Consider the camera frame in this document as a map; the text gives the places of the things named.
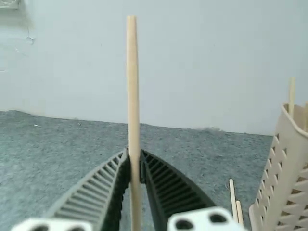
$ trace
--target wooden dowel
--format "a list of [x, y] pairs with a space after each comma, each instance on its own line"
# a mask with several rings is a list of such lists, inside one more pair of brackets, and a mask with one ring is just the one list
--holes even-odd
[[304, 108], [304, 131], [308, 132], [308, 101], [305, 103]]
[[239, 220], [239, 224], [244, 226], [243, 211], [240, 201], [236, 201], [236, 210], [237, 210], [237, 217]]
[[238, 217], [237, 217], [235, 190], [234, 190], [234, 183], [233, 183], [232, 179], [229, 180], [229, 186], [230, 186], [230, 197], [231, 197], [232, 214], [233, 214], [234, 221], [236, 223], [238, 223], [239, 220], [238, 220]]
[[128, 80], [128, 154], [131, 165], [130, 217], [131, 230], [141, 231], [141, 187], [139, 179], [140, 125], [138, 89], [138, 52], [136, 17], [127, 17], [127, 80]]
[[294, 117], [294, 101], [295, 101], [295, 77], [290, 78], [289, 83], [289, 115]]

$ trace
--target beige plastic basket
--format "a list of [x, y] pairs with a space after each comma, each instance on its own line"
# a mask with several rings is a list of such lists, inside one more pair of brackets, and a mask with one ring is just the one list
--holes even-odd
[[282, 106], [254, 204], [252, 231], [308, 231], [308, 132], [304, 108]]

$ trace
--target wooden sticks in basket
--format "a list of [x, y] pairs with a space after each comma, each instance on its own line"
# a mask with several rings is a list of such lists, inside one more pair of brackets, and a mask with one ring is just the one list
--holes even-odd
[[231, 206], [232, 206], [232, 213], [235, 222], [244, 226], [244, 219], [243, 219], [243, 212], [241, 202], [235, 199], [235, 189], [234, 189], [234, 182], [232, 179], [229, 180], [230, 186], [230, 197], [231, 197]]
[[[290, 78], [289, 82], [289, 102], [288, 102], [288, 112], [292, 119], [294, 119], [294, 103], [295, 101], [295, 77]], [[308, 102], [305, 103], [304, 113], [303, 113], [303, 131], [308, 132]]]

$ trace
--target gray carpet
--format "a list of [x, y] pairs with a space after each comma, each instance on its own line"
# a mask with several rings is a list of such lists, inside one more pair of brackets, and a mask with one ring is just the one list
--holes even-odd
[[[250, 227], [253, 203], [272, 137], [215, 130], [141, 125], [141, 148], [168, 161], [218, 205], [231, 210], [233, 178]], [[109, 156], [127, 146], [125, 124], [53, 119], [0, 112], [0, 227], [8, 231], [41, 216], [64, 192]], [[143, 188], [143, 229], [154, 230]], [[121, 230], [130, 229], [128, 190]]]

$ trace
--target white wall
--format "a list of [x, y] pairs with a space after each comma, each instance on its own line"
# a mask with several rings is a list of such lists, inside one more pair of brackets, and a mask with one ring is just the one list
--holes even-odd
[[142, 123], [272, 134], [289, 77], [308, 100], [307, 1], [28, 1], [0, 12], [0, 110], [125, 123], [130, 14]]

